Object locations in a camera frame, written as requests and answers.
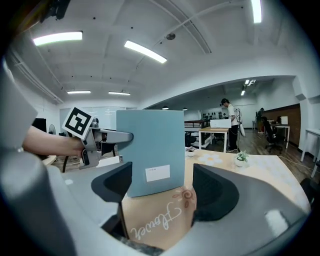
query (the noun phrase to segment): white label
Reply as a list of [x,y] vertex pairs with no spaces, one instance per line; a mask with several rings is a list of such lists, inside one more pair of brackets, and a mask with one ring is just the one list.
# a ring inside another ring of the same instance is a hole
[[170,178],[170,165],[145,169],[146,182]]

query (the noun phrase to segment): white flower pattern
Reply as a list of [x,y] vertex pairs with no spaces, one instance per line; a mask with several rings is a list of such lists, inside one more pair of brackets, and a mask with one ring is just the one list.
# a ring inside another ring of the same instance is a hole
[[223,162],[218,154],[204,154],[198,158],[198,161],[204,162],[207,166],[213,166],[214,164],[221,164]]

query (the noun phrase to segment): black pants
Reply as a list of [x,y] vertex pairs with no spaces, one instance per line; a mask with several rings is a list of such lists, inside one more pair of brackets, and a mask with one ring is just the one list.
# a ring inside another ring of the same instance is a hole
[[232,125],[229,130],[229,145],[230,150],[236,150],[237,147],[237,138],[238,138],[238,125]]

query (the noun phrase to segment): potted plant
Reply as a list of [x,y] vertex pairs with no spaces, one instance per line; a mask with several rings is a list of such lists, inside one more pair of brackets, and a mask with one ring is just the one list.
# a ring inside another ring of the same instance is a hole
[[188,157],[192,158],[195,155],[195,149],[192,146],[188,147],[185,151]]
[[237,157],[235,158],[234,162],[236,164],[236,166],[238,167],[242,167],[244,166],[244,163],[248,162],[248,154],[246,153],[246,151],[241,151],[237,154]]

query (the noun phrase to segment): cable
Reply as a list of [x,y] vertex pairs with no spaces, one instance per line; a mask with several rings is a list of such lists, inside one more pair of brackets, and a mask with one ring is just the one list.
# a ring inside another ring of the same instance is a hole
[[291,163],[294,163],[294,164],[296,164],[296,165],[298,165],[298,166],[302,166],[302,167],[304,167],[304,168],[307,168],[307,169],[310,169],[310,170],[313,171],[312,168],[306,167],[306,166],[304,166],[304,165],[302,165],[302,164],[300,164],[300,163],[297,163],[297,162],[290,161],[289,159],[287,159],[287,158],[285,158],[285,157],[283,157],[283,156],[278,155],[278,157],[279,157],[279,158],[284,158],[284,159],[286,159],[287,161],[289,161],[289,162],[291,162]]

